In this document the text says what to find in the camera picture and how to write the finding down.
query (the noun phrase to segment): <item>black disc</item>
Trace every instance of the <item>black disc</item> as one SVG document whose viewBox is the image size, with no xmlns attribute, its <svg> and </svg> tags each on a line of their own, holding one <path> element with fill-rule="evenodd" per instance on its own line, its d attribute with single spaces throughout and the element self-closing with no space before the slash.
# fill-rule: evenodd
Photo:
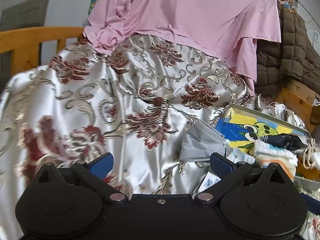
<svg viewBox="0 0 320 240">
<path fill-rule="evenodd" d="M 33 235 L 71 236 L 92 225 L 102 209 L 102 200 L 96 193 L 83 187 L 48 182 L 20 198 L 16 218 L 21 228 Z"/>
<path fill-rule="evenodd" d="M 276 182 L 236 188 L 222 198 L 220 210 L 236 229 L 263 238 L 296 233 L 307 217 L 298 192 Z"/>
</svg>

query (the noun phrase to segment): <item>cartoon eye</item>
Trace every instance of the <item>cartoon eye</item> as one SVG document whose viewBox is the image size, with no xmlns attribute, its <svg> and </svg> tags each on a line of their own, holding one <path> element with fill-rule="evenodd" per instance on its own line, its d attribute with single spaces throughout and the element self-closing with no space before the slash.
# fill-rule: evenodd
<svg viewBox="0 0 320 240">
<path fill-rule="evenodd" d="M 247 138 L 248 141 L 251 141 L 251 142 L 254 142 L 255 140 L 257 140 L 259 138 L 258 135 L 256 135 L 253 132 L 245 133 L 244 136 Z"/>
<path fill-rule="evenodd" d="M 249 124 L 244 124 L 243 125 L 243 128 L 246 129 L 248 132 L 251 132 L 251 133 L 257 133 L 258 132 L 258 129 L 252 125 L 249 125 Z"/>
</svg>

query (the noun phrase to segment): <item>screw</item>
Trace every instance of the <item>screw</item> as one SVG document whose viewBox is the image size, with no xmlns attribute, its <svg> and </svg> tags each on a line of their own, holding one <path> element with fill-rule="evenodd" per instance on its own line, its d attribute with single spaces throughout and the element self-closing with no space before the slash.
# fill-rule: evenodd
<svg viewBox="0 0 320 240">
<path fill-rule="evenodd" d="M 122 193 L 113 193 L 110 195 L 110 199 L 113 201 L 123 201 L 125 199 L 125 194 Z"/>
<path fill-rule="evenodd" d="M 159 203 L 159 204 L 164 204 L 164 203 L 165 203 L 165 200 L 164 200 L 164 199 L 158 199 L 158 203 Z"/>
<path fill-rule="evenodd" d="M 203 200 L 203 201 L 209 201 L 213 199 L 213 195 L 210 193 L 200 193 L 197 195 L 198 199 Z"/>
</svg>

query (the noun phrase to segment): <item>yellow and blue painting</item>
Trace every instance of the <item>yellow and blue painting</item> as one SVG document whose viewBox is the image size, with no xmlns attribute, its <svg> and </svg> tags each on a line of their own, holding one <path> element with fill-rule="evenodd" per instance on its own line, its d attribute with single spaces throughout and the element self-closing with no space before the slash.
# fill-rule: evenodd
<svg viewBox="0 0 320 240">
<path fill-rule="evenodd" d="M 230 118 L 221 118 L 218 121 L 216 130 L 230 141 L 230 147 L 238 147 L 245 153 L 248 153 L 254 146 L 255 140 L 264 135 L 292 133 L 292 129 L 269 122 L 265 118 L 243 116 L 234 111 Z"/>
</svg>

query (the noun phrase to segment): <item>black device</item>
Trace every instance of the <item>black device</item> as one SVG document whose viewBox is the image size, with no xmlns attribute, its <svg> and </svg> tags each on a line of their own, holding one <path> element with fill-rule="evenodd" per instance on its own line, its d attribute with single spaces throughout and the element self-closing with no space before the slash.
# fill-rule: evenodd
<svg viewBox="0 0 320 240">
<path fill-rule="evenodd" d="M 63 169 L 46 163 L 18 201 L 16 218 L 23 240 L 145 238 L 152 232 L 169 238 L 190 231 L 213 239 L 302 239 L 307 207 L 281 166 L 237 167 L 194 199 L 185 194 L 128 200 L 84 162 Z"/>
</svg>

